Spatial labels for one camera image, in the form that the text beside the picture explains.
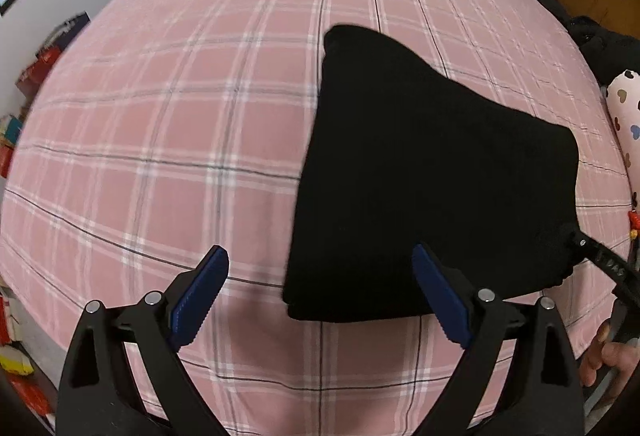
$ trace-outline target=mattress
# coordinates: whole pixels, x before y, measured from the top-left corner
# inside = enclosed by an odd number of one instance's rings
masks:
[[[380,30],[479,94],[569,127],[580,225],[626,257],[630,190],[602,95],[535,0],[113,0],[35,101],[2,206],[0,273],[49,336],[68,346],[86,302],[137,302],[220,244],[230,277],[180,358],[225,427],[413,431],[461,354],[435,318],[303,323],[280,298],[321,37],[338,22]],[[461,214],[463,228],[482,221],[473,196]],[[584,263],[544,291],[576,354],[608,317],[611,289]],[[476,419],[494,408],[512,350]]]

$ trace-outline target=silver screw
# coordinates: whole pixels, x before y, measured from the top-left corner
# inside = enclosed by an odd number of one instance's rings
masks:
[[[155,306],[162,300],[162,294],[159,291],[150,291],[145,295],[145,302],[149,306]]]
[[[556,307],[556,303],[549,297],[542,297],[542,299],[540,299],[540,305],[545,308],[545,310],[552,310]]]
[[[492,292],[490,289],[487,288],[482,288],[479,292],[478,292],[478,298],[482,301],[482,302],[491,302],[495,299],[495,293]]]
[[[84,307],[84,309],[87,313],[95,313],[100,309],[100,301],[91,301]]]

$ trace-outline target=white wall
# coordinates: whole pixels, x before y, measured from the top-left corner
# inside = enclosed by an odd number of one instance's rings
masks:
[[[111,0],[16,0],[0,17],[0,116],[17,114],[24,96],[15,86],[34,53],[58,25],[86,11],[91,18]]]

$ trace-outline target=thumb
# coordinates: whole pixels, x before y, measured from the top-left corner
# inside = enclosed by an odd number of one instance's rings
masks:
[[[602,349],[602,361],[610,368],[631,374],[638,365],[638,350],[619,342],[609,342]]]

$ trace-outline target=pink plaid bedsheet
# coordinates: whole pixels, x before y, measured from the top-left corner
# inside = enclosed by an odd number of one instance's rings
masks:
[[[68,345],[87,301],[136,302],[220,244],[230,278],[180,357],[225,427],[411,434],[461,354],[435,318],[303,323],[280,298],[321,37],[337,22],[378,29],[479,94],[571,128],[580,224],[626,256],[630,190],[598,86],[535,0],[114,0],[40,92],[2,208],[0,273],[54,340]],[[465,213],[482,220],[473,196]],[[546,291],[576,353],[609,315],[611,288],[582,264]]]

